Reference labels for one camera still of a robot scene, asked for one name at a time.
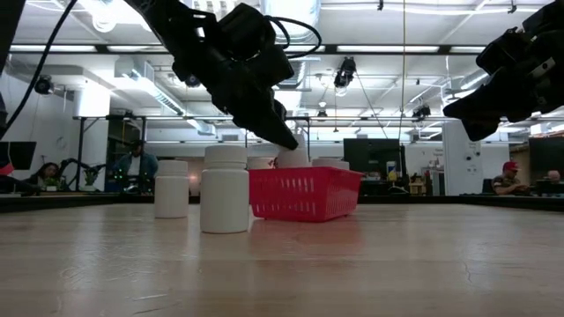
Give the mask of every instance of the red cap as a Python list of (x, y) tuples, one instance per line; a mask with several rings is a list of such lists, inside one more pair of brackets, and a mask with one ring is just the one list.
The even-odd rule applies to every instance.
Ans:
[(503, 164), (503, 170), (504, 171), (518, 171), (519, 166), (517, 165), (516, 162), (505, 162)]
[(15, 169), (12, 164), (8, 164), (7, 166), (0, 167), (0, 175), (2, 176), (10, 175), (13, 171), (15, 171)]

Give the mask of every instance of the white pillar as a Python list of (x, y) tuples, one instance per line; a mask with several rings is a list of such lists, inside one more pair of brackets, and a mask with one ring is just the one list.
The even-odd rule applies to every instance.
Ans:
[[(76, 116), (105, 116), (109, 114), (110, 91), (98, 84), (91, 83), (83, 90), (75, 91), (75, 115)], [(86, 121), (88, 127), (93, 121)], [(78, 156), (78, 130), (72, 150), (72, 157)], [(82, 146), (82, 162), (89, 166), (106, 164), (108, 151), (108, 121), (98, 120), (86, 132)], [(94, 186), (104, 190), (106, 171), (102, 170)], [(80, 187), (85, 185), (85, 176), (80, 174)]]
[(470, 141), (461, 122), (445, 122), (442, 125), (442, 147), (445, 194), (481, 193), (484, 180), (481, 143)]

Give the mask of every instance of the person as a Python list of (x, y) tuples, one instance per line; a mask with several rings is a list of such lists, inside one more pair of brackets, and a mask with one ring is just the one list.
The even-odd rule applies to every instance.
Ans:
[(546, 178), (553, 184), (560, 183), (560, 172), (558, 171), (548, 171)]
[(152, 179), (159, 169), (159, 162), (154, 155), (145, 153), (143, 141), (134, 141), (131, 144), (130, 153), (122, 156), (114, 169), (128, 176), (142, 174)]
[(32, 176), (26, 180), (25, 183), (30, 185), (37, 185), (40, 188), (45, 187), (45, 180), (47, 179), (57, 179), (59, 176), (59, 165), (55, 163), (45, 163), (39, 169), (39, 171), (32, 174)]
[(525, 193), (529, 186), (521, 184), (516, 178), (519, 166), (516, 162), (506, 162), (503, 164), (502, 175), (496, 176), (492, 180), (493, 191), (497, 195), (518, 195)]

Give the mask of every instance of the t-shirt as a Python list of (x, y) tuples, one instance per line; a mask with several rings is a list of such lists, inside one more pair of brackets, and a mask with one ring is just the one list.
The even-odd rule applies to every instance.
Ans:
[(139, 167), (141, 166), (141, 156), (131, 156), (130, 170), (127, 171), (129, 176), (139, 176)]
[(493, 180), (492, 180), (492, 188), (496, 189), (496, 188), (508, 188), (510, 186), (516, 185), (516, 184), (520, 184), (521, 182), (517, 179), (517, 178), (513, 178), (510, 179), (508, 177), (504, 177), (503, 175), (500, 176), (496, 176)]

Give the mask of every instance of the white plastic bottle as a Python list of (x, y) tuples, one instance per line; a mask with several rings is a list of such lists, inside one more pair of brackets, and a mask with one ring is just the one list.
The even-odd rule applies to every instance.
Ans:
[(188, 192), (188, 163), (180, 160), (160, 161), (155, 180), (155, 217), (187, 217)]
[(247, 149), (217, 145), (205, 148), (200, 229), (208, 233), (246, 232), (249, 228)]

